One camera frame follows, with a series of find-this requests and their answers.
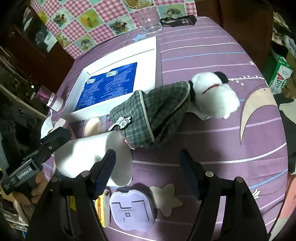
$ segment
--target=white star print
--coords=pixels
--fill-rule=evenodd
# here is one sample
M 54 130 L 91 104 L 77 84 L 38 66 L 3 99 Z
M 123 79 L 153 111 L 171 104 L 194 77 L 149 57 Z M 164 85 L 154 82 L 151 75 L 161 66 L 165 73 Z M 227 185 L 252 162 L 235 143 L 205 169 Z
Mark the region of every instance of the white star print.
M 254 199 L 259 199 L 259 194 L 261 193 L 261 190 L 258 190 L 257 188 L 255 191 L 252 193 Z

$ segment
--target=stuffed toy dog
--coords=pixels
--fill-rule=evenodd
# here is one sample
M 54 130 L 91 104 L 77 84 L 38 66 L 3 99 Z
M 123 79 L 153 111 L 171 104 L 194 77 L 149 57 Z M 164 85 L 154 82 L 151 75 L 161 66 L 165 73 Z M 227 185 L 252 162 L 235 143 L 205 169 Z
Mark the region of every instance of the stuffed toy dog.
M 239 99 L 227 84 L 227 76 L 222 72 L 198 73 L 189 81 L 190 104 L 187 112 L 200 119 L 210 117 L 227 119 L 239 107 Z

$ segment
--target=plastic container lid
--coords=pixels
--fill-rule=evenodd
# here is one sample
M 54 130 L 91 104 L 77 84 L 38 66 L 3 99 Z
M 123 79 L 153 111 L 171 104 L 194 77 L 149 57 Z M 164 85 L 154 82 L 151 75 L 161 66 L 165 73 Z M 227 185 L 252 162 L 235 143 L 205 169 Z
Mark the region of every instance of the plastic container lid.
M 115 223 L 126 231 L 146 231 L 155 222 L 151 199 L 138 190 L 113 193 L 110 208 Z

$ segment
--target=blue packaging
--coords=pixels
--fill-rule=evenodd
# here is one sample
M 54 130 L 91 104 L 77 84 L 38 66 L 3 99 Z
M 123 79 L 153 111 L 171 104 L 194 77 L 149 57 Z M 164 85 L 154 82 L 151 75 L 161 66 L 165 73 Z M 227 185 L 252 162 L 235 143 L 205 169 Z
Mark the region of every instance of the blue packaging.
M 90 77 L 84 85 L 76 110 L 133 92 L 137 63 Z

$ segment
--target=crescent moon print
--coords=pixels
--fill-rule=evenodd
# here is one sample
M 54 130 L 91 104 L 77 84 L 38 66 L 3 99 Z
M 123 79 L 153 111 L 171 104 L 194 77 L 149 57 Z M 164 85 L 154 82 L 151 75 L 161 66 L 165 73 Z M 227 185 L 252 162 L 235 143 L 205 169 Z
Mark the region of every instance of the crescent moon print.
M 251 95 L 247 96 L 243 104 L 242 112 L 241 112 L 241 122 L 240 122 L 240 142 L 241 143 L 242 143 L 244 130 L 250 116 L 262 106 L 266 106 L 266 105 L 277 106 L 276 101 L 274 100 L 274 97 L 270 89 L 266 87 L 266 85 L 262 85 L 262 86 L 264 87 L 257 89 Z

